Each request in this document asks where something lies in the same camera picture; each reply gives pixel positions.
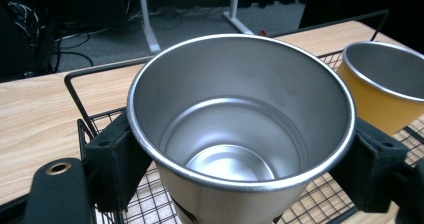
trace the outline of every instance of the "wire rack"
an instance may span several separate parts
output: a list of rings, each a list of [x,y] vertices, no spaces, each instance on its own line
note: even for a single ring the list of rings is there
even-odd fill
[[[341,51],[319,57],[332,70],[337,71],[342,57]],[[80,123],[81,148],[90,141],[92,136],[100,133],[108,123],[113,121],[124,108],[96,114],[86,115],[85,121],[90,128]],[[414,165],[424,157],[424,116],[398,132],[394,137],[409,149],[406,162]],[[328,174],[313,180],[290,209],[278,220],[282,223],[339,223],[357,211],[347,194]],[[180,224],[171,197],[161,182],[154,162],[143,177],[137,192],[130,201],[126,211],[121,213],[98,213],[98,223],[141,223],[141,224]]]

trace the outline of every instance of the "black cable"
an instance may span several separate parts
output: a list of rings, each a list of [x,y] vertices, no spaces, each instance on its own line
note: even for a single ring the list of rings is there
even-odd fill
[[[60,27],[58,29],[60,30],[60,33],[58,35],[61,36],[63,40],[68,39],[68,37],[73,38],[80,35],[85,35],[87,33],[89,34],[97,33],[97,32],[102,32],[103,30],[105,30],[102,28],[85,25],[79,22],[72,22],[72,21],[60,22],[59,25]]]
[[[52,53],[52,54],[56,54],[57,55],[57,57],[56,57],[56,65],[55,65],[55,67],[52,70],[53,73],[57,73],[58,70],[59,70],[60,58],[61,58],[61,55],[62,55],[62,53],[60,51],[60,44],[61,44],[61,42],[62,42],[62,37],[60,37],[59,38],[59,41],[57,42],[57,52]]]
[[[73,45],[73,46],[66,46],[66,47],[61,47],[61,48],[62,48],[62,49],[72,49],[72,48],[76,48],[76,47],[79,47],[79,46],[84,45],[85,43],[87,43],[87,42],[90,40],[91,36],[90,36],[90,33],[88,33],[88,32],[83,33],[83,34],[85,34],[87,37],[86,37],[86,39],[85,39],[84,41],[82,41],[81,43],[78,43],[78,44]]]
[[[165,21],[177,20],[176,24],[173,24],[173,25],[168,26],[168,27],[161,27],[158,24],[154,24],[154,22],[151,23],[151,25],[154,26],[156,29],[164,30],[164,31],[165,30],[173,30],[173,29],[179,27],[181,25],[182,21],[183,21],[182,15],[180,15],[177,11],[175,11],[175,9],[171,8],[170,6],[168,6],[168,10],[162,11],[159,14],[154,15],[151,18],[151,21],[155,20],[156,18],[160,18],[161,20],[165,20]]]
[[[135,25],[135,28],[133,28],[132,26],[133,25],[129,26],[128,31],[127,31],[128,33],[135,33],[135,32],[138,32],[142,29],[142,24],[141,25],[140,24]]]
[[[32,53],[35,55],[40,45],[40,32],[42,26],[39,23],[40,20],[34,7],[30,8],[27,5],[15,1],[2,1],[5,1],[9,6],[11,14],[15,19],[15,24],[25,34],[25,39]]]
[[[63,55],[63,54],[69,54],[69,55],[77,55],[77,56],[81,56],[81,57],[84,57],[85,59],[87,59],[88,60],[88,62],[90,62],[90,66],[91,67],[93,67],[94,66],[94,63],[93,63],[93,61],[88,57],[88,56],[86,56],[86,55],[84,55],[84,54],[81,54],[81,53],[78,53],[78,52],[53,52],[52,53],[52,55]],[[55,67],[55,72],[58,72],[58,69],[59,69],[59,64],[60,63],[56,63],[56,67]]]
[[[215,16],[224,9],[224,7],[211,7],[207,10],[188,10],[187,12],[182,13],[183,17],[185,19],[203,19],[211,16]],[[191,15],[191,13],[201,13],[199,15]]]

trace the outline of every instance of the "wooden table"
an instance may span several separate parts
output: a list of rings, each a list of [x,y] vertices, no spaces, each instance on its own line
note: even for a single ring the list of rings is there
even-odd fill
[[[369,40],[373,33],[361,23],[347,22],[277,39],[321,55]],[[382,34],[376,40],[398,44]],[[108,111],[125,106],[129,85],[140,68],[136,65],[79,78],[74,86],[89,113]],[[0,204],[28,193],[40,166],[64,157],[79,157],[76,120],[81,115],[64,85],[66,75],[0,84]],[[378,216],[372,222],[387,220]]]

